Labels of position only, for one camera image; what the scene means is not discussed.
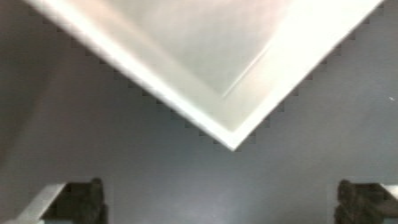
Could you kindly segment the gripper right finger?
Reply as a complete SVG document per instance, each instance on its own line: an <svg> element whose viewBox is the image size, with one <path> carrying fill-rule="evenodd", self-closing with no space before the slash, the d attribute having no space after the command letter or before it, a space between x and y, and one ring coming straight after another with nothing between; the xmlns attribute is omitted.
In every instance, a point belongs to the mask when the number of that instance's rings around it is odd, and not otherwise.
<svg viewBox="0 0 398 224"><path fill-rule="evenodd" d="M398 224L398 184L340 181L334 224Z"/></svg>

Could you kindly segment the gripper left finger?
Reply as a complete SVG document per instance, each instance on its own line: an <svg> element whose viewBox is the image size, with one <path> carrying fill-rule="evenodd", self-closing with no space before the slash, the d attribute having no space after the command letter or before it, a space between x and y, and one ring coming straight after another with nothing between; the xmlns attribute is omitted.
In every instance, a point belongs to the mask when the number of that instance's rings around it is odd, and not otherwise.
<svg viewBox="0 0 398 224"><path fill-rule="evenodd" d="M13 224L109 224L102 179L48 185Z"/></svg>

